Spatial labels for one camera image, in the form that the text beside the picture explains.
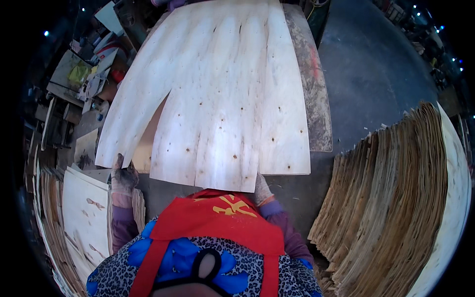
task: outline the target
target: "glove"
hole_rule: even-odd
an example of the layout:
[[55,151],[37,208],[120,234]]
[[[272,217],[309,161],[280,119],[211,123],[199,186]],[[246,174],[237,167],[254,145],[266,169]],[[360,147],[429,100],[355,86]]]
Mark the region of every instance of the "glove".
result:
[[117,154],[117,161],[111,171],[112,202],[113,205],[131,208],[133,189],[139,183],[139,173],[132,166],[122,169],[124,156]]
[[275,200],[274,194],[272,194],[266,183],[266,179],[259,172],[257,173],[256,189],[253,196],[251,199],[254,200],[254,204],[258,207]]

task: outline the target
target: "stacked plywood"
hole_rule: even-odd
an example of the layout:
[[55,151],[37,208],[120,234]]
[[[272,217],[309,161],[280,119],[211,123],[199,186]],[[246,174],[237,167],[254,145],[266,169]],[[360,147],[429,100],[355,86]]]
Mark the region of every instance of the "stacked plywood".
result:
[[[112,254],[110,169],[82,171],[68,167],[64,175],[36,160],[34,212],[53,265],[53,277],[68,297],[86,296],[87,277]],[[134,218],[144,228],[143,194],[134,189]]]
[[[455,185],[456,172],[468,172],[466,162],[447,170],[456,151],[454,141],[444,142],[448,133],[437,110],[426,103],[335,157],[330,188],[308,235],[330,262],[317,276],[324,293],[366,297],[409,292],[431,263],[444,213],[450,215],[446,199],[454,195],[451,187],[447,192],[447,180]],[[466,180],[457,182],[466,188]],[[458,197],[466,206],[469,194],[462,193]],[[463,224],[457,228],[459,235]],[[457,240],[441,245],[456,246]],[[439,258],[433,261],[445,267],[448,262]]]
[[[160,119],[152,118],[167,98]],[[150,177],[253,192],[262,174],[309,174],[300,71],[278,0],[216,0],[174,10],[127,72],[105,120],[96,165],[128,166],[156,125]]]
[[64,236],[64,220],[61,211],[62,174],[43,168],[33,177],[34,213],[39,233],[51,259],[53,277],[65,296],[87,296],[85,284],[81,282],[73,259],[67,251]]

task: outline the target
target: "blue flower pattern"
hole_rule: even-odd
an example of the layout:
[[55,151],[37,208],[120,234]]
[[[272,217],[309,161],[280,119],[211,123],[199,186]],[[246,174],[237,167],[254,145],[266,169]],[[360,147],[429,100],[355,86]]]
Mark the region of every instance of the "blue flower pattern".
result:
[[[128,265],[139,267],[142,264],[145,254],[152,244],[150,234],[155,223],[155,221],[149,222],[142,231],[143,239],[129,247],[128,251],[131,254],[128,257]],[[188,238],[183,237],[170,241],[161,261],[155,282],[189,277],[193,261],[199,251],[200,248],[194,245]],[[212,280],[213,283],[229,294],[240,293],[247,288],[248,274],[246,272],[241,272],[237,275],[226,275],[234,266],[236,266],[236,259],[227,251],[223,251],[221,254],[221,268]]]

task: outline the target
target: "dirty glove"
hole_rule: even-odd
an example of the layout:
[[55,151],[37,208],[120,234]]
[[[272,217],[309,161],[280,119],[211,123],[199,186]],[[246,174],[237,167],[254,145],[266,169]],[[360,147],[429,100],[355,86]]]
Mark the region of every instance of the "dirty glove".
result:
[[139,183],[139,173],[132,166],[122,169],[124,156],[117,154],[117,161],[111,171],[112,203],[122,208],[132,207],[133,189]]
[[256,206],[262,206],[275,200],[274,194],[269,190],[266,179],[259,172],[257,173],[256,189],[253,196],[253,202]]

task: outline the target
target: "plywood sheet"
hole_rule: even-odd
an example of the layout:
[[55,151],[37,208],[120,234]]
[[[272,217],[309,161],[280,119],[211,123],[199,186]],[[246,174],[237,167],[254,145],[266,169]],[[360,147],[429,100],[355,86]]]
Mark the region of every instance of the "plywood sheet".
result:
[[282,6],[269,2],[267,65],[259,153],[261,174],[310,174],[300,71]]
[[135,152],[133,153],[132,163],[138,173],[150,173],[153,139],[155,138],[158,121],[160,120],[160,116],[162,115],[163,107],[165,106],[166,101],[167,100],[164,99],[158,106],[157,110],[153,114],[152,119],[147,125],[145,132],[142,134]]
[[82,169],[95,169],[95,144],[97,141],[97,131],[87,133],[76,140],[76,148],[74,150],[74,163]]
[[97,266],[110,255],[108,191],[78,177],[80,174],[69,167],[65,172],[62,209],[64,229],[76,244],[79,240],[82,242],[87,258]]
[[[310,173],[300,73],[277,0],[207,1],[172,12],[118,90],[96,165],[111,167],[120,152],[126,166],[167,94],[152,178],[253,192],[259,163],[267,174]],[[265,133],[262,114],[275,114]],[[259,154],[263,138],[267,154]]]

